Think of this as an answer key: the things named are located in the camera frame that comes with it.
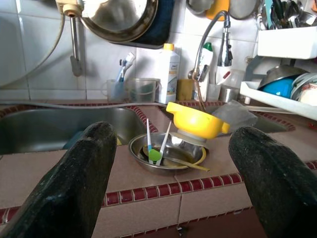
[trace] white plastic bottle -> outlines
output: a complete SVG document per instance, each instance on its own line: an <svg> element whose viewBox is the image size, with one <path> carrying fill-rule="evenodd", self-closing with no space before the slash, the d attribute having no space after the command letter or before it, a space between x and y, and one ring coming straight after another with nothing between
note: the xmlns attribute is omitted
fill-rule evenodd
<svg viewBox="0 0 317 238"><path fill-rule="evenodd" d="M158 61L156 75L160 80L160 86L155 101L163 104L175 102L180 56L174 52L174 44L164 44Z"/></svg>

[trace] dish rack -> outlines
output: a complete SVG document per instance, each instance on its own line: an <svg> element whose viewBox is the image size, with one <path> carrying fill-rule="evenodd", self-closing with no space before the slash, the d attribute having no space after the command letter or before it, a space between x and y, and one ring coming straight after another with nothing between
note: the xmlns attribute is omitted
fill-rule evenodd
<svg viewBox="0 0 317 238"><path fill-rule="evenodd" d="M314 59L317 26L259 31L258 56Z"/></svg>
<svg viewBox="0 0 317 238"><path fill-rule="evenodd" d="M253 79L263 79L265 74L253 74L253 71L262 62L263 58L262 56L255 56L248 64L245 79L241 83L240 94L259 102L317 120L317 107L257 90L260 82L255 82Z"/></svg>

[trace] kitchen faucet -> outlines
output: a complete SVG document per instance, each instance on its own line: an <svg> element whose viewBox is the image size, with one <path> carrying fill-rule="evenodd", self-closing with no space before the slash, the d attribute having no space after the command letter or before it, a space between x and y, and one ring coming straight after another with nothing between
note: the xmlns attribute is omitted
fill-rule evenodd
<svg viewBox="0 0 317 238"><path fill-rule="evenodd" d="M200 59L202 56L202 50L204 43L206 41L206 38L211 31L212 27L214 24L217 22L217 20L220 17L224 17L224 22L223 22L223 33L222 33L222 42L221 42L221 47L220 47L220 52L218 56L218 62L217 66L231 66L232 63L232 53L231 53L231 45L229 44L229 32L228 28L230 27L230 17L229 13L227 11L220 11L218 14L214 17L214 19L211 21L209 26L207 27L202 40L200 41L197 55L196 55L196 61L195 61L195 66L193 70L189 71L188 73L188 78L193 79L193 80L198 80L198 78L205 78L205 75L208 73L208 67L206 67L206 70L203 72L199 72L199 64L200 64Z"/></svg>

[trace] metal pipe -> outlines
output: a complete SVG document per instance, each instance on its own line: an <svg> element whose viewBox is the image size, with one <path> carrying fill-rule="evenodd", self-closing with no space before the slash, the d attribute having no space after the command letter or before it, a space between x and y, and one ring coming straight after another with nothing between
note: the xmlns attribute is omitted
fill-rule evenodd
<svg viewBox="0 0 317 238"><path fill-rule="evenodd" d="M73 55L75 59L79 60L76 17L70 18L70 29L71 29L71 40L73 44Z"/></svg>
<svg viewBox="0 0 317 238"><path fill-rule="evenodd" d="M70 29L71 29L71 40L73 44L73 55L70 57L70 62L71 62L73 74L76 77L79 77L82 74L82 68L79 61L77 27L76 27L75 16L70 17Z"/></svg>

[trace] hose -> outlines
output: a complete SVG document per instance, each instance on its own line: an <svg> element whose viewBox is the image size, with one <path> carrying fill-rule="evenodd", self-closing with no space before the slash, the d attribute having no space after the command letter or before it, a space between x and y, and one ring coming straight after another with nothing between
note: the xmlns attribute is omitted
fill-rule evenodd
<svg viewBox="0 0 317 238"><path fill-rule="evenodd" d="M53 47L51 48L51 50L46 54L46 56L30 71L28 71L25 75L23 75L22 77L19 77L11 82L7 82L7 83L3 83L1 84L0 83L0 87L4 87L6 85L9 85L15 81L18 81L20 79L23 79L24 77L27 77L29 76L31 73L33 73L35 70L37 70L50 56L51 54L53 53L53 51L56 49L59 41L60 41L60 38L62 36L62 33L63 33L63 30L64 30L64 25L65 25L65 15L64 14L61 14L60 15L60 25L59 25L59 32L58 32L58 35L56 37L56 40L54 42L54 45Z"/></svg>
<svg viewBox="0 0 317 238"><path fill-rule="evenodd" d="M124 103L124 104L114 104L114 105L106 105L106 106L65 106L65 105L57 105L57 104L49 104L49 103L32 103L26 101L0 101L0 105L28 105L28 106L37 106L37 107L45 107L45 108L58 108L58 109L105 109L105 108L122 108L122 107L130 107L130 106L160 106L166 107L165 104L161 103Z"/></svg>

